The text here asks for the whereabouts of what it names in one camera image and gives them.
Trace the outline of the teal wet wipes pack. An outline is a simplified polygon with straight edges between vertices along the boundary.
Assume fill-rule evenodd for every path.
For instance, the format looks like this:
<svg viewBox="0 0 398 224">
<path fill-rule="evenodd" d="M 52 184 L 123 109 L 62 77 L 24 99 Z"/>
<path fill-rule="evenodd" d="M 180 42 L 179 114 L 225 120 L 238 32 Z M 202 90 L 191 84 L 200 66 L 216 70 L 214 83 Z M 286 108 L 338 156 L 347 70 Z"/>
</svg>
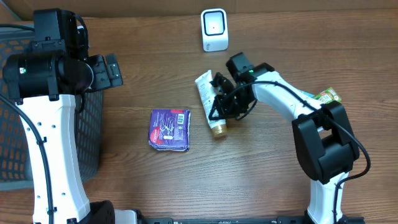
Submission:
<svg viewBox="0 0 398 224">
<path fill-rule="evenodd" d="M 308 93 L 308 92 L 303 91 L 303 90 L 299 90 L 299 91 L 300 91 L 301 93 L 303 93 L 304 95 L 310 97 L 310 98 L 313 98 L 313 97 L 315 96 L 314 94 Z"/>
</svg>

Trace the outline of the purple red liners pack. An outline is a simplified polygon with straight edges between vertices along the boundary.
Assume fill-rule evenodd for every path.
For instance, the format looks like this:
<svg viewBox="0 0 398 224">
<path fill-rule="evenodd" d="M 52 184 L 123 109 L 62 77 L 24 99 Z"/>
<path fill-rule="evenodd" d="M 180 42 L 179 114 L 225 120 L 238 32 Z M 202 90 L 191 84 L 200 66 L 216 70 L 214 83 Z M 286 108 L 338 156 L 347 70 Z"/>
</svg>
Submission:
<svg viewBox="0 0 398 224">
<path fill-rule="evenodd" d="M 189 151 L 190 115 L 189 110 L 152 110 L 149 145 L 157 151 Z"/>
</svg>

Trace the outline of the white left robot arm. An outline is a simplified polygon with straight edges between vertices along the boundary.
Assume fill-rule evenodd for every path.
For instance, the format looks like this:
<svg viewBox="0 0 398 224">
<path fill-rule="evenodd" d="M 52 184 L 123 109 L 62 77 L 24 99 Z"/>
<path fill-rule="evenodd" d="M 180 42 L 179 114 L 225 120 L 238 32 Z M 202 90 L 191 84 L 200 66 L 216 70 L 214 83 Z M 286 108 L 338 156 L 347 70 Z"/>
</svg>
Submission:
<svg viewBox="0 0 398 224">
<path fill-rule="evenodd" d="M 34 182 L 34 223 L 137 224 L 134 210 L 91 202 L 75 142 L 76 97 L 121 86 L 114 54 L 88 53 L 88 29 L 74 12 L 34 12 L 31 50 L 11 55 L 2 71 L 10 106 L 22 120 Z"/>
</svg>

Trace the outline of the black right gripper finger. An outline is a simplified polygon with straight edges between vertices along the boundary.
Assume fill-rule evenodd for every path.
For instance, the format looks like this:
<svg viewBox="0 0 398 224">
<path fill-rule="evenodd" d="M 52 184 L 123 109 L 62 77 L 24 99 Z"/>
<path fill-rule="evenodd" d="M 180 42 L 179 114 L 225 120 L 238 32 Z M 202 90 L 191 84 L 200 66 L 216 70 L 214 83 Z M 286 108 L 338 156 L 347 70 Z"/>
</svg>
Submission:
<svg viewBox="0 0 398 224">
<path fill-rule="evenodd" d="M 218 96 L 214 98 L 214 102 L 211 107 L 210 113 L 208 115 L 208 119 L 210 121 L 225 119 L 224 109 L 223 109 L 223 99 L 220 99 Z"/>
<path fill-rule="evenodd" d="M 210 83 L 220 93 L 231 93 L 234 90 L 234 85 L 232 82 L 220 72 L 216 73 L 215 77 Z"/>
</svg>

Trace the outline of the green yellow snack packet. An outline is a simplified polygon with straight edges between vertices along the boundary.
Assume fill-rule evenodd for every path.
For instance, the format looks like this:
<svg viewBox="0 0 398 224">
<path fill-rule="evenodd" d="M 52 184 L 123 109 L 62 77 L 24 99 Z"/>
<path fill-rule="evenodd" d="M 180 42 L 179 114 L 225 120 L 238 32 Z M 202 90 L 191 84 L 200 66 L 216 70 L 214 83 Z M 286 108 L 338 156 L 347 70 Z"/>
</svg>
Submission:
<svg viewBox="0 0 398 224">
<path fill-rule="evenodd" d="M 331 103 L 332 101 L 337 101 L 339 103 L 341 102 L 341 96 L 338 95 L 337 92 L 332 87 L 329 87 L 328 89 L 315 95 L 313 99 L 319 100 L 323 104 L 328 104 Z"/>
</svg>

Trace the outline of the white gold cream tube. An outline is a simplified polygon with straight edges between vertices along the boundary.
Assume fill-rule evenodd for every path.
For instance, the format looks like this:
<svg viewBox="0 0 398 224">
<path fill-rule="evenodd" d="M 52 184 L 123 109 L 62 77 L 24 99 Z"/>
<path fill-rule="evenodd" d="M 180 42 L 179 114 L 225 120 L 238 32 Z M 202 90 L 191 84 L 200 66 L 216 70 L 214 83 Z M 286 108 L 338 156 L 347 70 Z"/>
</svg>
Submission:
<svg viewBox="0 0 398 224">
<path fill-rule="evenodd" d="M 195 83 L 198 88 L 201 103 L 205 112 L 206 120 L 215 138 L 225 136 L 228 132 L 226 121 L 224 119 L 210 120 L 208 117 L 210 115 L 211 109 L 213 107 L 214 99 L 216 96 L 216 90 L 211 85 L 213 80 L 211 70 L 208 70 L 204 74 L 200 75 Z"/>
</svg>

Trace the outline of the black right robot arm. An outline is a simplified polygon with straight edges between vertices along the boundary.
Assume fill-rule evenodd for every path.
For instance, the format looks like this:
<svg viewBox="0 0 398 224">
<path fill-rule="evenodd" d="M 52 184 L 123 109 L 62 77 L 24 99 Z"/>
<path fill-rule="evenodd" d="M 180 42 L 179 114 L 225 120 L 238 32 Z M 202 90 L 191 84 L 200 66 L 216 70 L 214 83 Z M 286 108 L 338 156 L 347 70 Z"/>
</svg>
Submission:
<svg viewBox="0 0 398 224">
<path fill-rule="evenodd" d="M 341 210 L 343 187 L 359 158 L 343 105 L 324 103 L 287 83 L 267 63 L 254 66 L 243 53 L 226 63 L 228 80 L 216 73 L 210 84 L 216 90 L 208 119 L 242 119 L 258 102 L 279 112 L 292 125 L 298 163 L 310 178 L 310 203 L 304 223 L 364 223 Z"/>
</svg>

